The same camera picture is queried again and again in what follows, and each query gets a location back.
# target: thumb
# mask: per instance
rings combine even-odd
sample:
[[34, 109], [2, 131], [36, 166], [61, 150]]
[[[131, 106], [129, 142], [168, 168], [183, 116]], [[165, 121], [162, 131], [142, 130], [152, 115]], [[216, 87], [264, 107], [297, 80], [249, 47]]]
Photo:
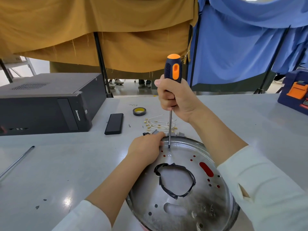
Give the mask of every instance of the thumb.
[[154, 83], [156, 87], [163, 90], [168, 90], [169, 92], [172, 92], [175, 96], [179, 96], [182, 93], [185, 80], [182, 79], [181, 83], [178, 83], [172, 79], [164, 78], [164, 79], [157, 79], [155, 80]]
[[164, 133], [164, 132], [162, 132], [162, 131], [160, 131], [160, 132], [158, 132], [156, 135], [155, 135], [155, 137], [157, 138], [157, 140], [161, 140], [163, 137], [165, 137], [166, 136], [166, 134]]

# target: round metal plate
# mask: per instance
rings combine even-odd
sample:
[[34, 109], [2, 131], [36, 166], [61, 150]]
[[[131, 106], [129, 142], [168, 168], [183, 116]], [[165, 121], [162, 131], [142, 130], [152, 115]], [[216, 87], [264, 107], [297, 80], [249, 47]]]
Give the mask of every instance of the round metal plate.
[[[141, 224], [151, 231], [228, 231], [237, 219], [240, 207], [216, 169], [205, 146], [195, 140], [172, 136], [168, 138], [156, 161], [140, 175], [126, 202]], [[205, 163], [214, 175], [208, 176], [200, 163]], [[174, 199], [159, 185], [154, 168], [161, 163], [182, 165], [191, 171], [196, 185], [185, 197]], [[165, 204], [179, 205], [185, 212], [167, 213]]]

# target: lenovo logo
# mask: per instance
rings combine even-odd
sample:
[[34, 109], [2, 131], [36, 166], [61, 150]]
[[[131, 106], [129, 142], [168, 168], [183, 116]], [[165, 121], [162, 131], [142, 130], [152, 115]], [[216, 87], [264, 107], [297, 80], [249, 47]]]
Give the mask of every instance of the lenovo logo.
[[79, 114], [78, 114], [78, 110], [75, 110], [75, 112], [77, 114], [78, 120], [80, 120], [80, 117], [79, 117]]

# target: left hand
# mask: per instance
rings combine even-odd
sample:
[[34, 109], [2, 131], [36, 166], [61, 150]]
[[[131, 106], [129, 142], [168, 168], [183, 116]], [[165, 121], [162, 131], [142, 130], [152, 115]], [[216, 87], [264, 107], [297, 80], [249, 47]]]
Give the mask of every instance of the left hand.
[[159, 155], [159, 146], [163, 146], [161, 141], [165, 137], [164, 132], [159, 132], [156, 135], [145, 135], [135, 138], [128, 148], [126, 157], [133, 157], [144, 166], [152, 164]]

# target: white sleeve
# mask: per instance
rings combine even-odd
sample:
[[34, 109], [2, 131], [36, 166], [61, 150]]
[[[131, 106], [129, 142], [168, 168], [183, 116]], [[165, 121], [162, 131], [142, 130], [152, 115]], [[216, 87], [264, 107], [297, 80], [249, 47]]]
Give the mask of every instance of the white sleeve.
[[52, 231], [111, 231], [105, 213], [89, 201], [81, 201]]
[[255, 231], [308, 230], [308, 194], [253, 147], [235, 153], [218, 171]]

